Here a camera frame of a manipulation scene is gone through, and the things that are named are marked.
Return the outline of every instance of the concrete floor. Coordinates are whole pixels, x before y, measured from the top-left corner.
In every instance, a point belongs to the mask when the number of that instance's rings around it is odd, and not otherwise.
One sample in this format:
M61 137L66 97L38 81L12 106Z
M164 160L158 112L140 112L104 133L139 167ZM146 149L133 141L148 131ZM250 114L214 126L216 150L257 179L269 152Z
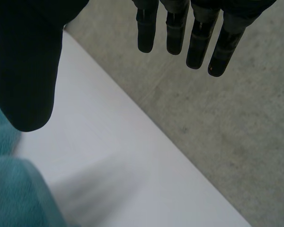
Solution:
M91 0L68 32L254 227L284 227L284 0L250 26L221 78L186 67L166 51L158 11L151 53L137 49L136 9L127 0Z

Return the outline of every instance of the teal towel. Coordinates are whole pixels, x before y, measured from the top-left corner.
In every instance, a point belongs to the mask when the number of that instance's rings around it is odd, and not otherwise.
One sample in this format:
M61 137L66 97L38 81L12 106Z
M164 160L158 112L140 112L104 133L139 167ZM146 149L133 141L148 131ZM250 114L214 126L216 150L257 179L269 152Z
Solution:
M20 135L21 133L9 123L0 110L0 156L12 153Z
M37 169L0 157L0 227L67 227Z

